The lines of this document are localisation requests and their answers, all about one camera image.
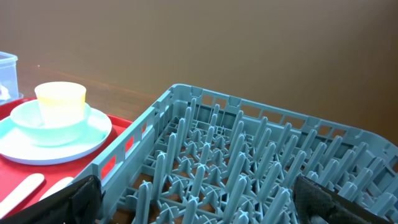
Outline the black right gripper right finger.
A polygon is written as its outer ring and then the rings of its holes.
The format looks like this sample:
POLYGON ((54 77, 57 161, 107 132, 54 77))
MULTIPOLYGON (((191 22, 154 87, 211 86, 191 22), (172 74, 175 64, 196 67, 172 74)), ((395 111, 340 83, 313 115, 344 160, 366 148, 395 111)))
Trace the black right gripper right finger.
POLYGON ((335 193, 308 177, 297 177, 293 201, 300 223, 311 223, 313 217, 320 217, 327 223, 389 223, 383 215, 397 200, 389 192, 382 195, 370 210, 353 202, 370 179, 369 175, 359 175, 352 183, 355 190, 344 186, 335 193))

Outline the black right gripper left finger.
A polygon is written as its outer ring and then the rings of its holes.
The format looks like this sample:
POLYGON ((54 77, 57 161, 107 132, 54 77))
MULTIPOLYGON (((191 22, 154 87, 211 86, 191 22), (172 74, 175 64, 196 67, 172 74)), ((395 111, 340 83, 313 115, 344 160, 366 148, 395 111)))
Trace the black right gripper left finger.
POLYGON ((1 224, 94 224, 103 198, 100 179, 88 175, 2 219, 1 224))

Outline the grey dishwasher rack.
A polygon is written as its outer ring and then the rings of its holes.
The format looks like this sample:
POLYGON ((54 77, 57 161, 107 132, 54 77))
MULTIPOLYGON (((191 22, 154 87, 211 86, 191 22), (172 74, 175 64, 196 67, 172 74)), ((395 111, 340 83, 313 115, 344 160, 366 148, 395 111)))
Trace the grey dishwasher rack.
POLYGON ((175 84, 79 174, 101 223, 297 223, 306 176, 397 222, 397 147, 359 128, 175 84))

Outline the white plastic spoon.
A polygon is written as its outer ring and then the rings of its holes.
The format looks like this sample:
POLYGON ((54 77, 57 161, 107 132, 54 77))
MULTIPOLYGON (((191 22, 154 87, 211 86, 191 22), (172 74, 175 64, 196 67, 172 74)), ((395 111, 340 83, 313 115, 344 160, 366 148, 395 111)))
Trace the white plastic spoon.
POLYGON ((59 180, 58 182, 53 184, 53 186, 51 186, 51 188, 49 188, 43 194, 43 196, 41 196, 41 198, 39 200, 43 200, 43 199, 49 197, 50 195, 64 189, 73 179, 74 179, 73 177, 65 177, 65 178, 59 180))

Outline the white plastic fork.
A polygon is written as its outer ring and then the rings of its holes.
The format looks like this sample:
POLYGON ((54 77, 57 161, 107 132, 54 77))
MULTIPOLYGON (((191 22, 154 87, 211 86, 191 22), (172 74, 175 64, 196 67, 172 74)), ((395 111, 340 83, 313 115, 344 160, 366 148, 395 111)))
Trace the white plastic fork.
POLYGON ((23 200, 25 200, 45 180, 43 174, 35 173, 27 176, 6 198, 1 202, 1 218, 4 218, 23 200))

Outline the red plastic tray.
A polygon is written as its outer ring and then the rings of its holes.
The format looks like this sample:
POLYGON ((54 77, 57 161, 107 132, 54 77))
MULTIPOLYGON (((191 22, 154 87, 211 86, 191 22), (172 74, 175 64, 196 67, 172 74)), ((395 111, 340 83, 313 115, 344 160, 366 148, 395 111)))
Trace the red plastic tray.
POLYGON ((16 206, 7 215, 18 213, 19 211, 33 205, 39 198, 64 177, 76 177, 99 153, 101 153, 116 137, 118 137, 132 121, 117 116, 108 116, 113 125, 112 130, 103 145, 91 154, 64 164, 52 166, 30 166, 12 162, 5 157, 1 157, 1 200, 11 193, 27 176, 34 173, 41 173, 45 180, 27 198, 16 206))

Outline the light blue plate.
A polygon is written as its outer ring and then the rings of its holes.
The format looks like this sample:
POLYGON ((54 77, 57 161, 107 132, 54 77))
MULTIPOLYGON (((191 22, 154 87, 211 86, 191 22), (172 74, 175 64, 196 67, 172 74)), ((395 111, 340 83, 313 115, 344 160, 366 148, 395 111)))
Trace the light blue plate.
POLYGON ((10 161, 33 166, 62 164, 85 157, 100 148, 111 130, 110 118, 93 108, 87 131, 82 137, 61 146, 36 146, 7 117, 1 120, 1 155, 10 161))

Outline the yellow plastic cup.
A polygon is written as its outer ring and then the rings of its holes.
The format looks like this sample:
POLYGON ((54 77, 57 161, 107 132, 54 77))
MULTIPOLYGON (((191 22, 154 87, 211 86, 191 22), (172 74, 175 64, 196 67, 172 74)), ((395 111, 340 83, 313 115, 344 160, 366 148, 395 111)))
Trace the yellow plastic cup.
POLYGON ((47 82, 34 89, 46 126, 78 123, 85 117, 86 88, 73 82, 47 82))

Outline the light blue bowl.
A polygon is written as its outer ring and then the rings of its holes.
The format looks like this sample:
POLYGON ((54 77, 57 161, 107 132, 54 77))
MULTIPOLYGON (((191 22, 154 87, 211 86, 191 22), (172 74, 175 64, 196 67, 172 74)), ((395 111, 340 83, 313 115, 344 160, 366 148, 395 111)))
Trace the light blue bowl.
POLYGON ((88 130, 90 115, 91 107, 85 104, 81 118, 76 118, 67 111, 47 120, 40 110, 39 102, 32 100, 15 107, 11 111, 10 119, 33 144, 60 146, 82 137, 88 130))

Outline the clear plastic bin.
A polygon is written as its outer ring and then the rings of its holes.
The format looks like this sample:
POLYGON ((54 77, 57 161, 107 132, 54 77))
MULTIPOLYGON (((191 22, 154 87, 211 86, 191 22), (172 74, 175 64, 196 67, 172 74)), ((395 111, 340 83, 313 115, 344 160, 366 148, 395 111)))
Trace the clear plastic bin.
POLYGON ((0 52, 1 105, 23 97, 19 92, 16 63, 18 57, 0 52))

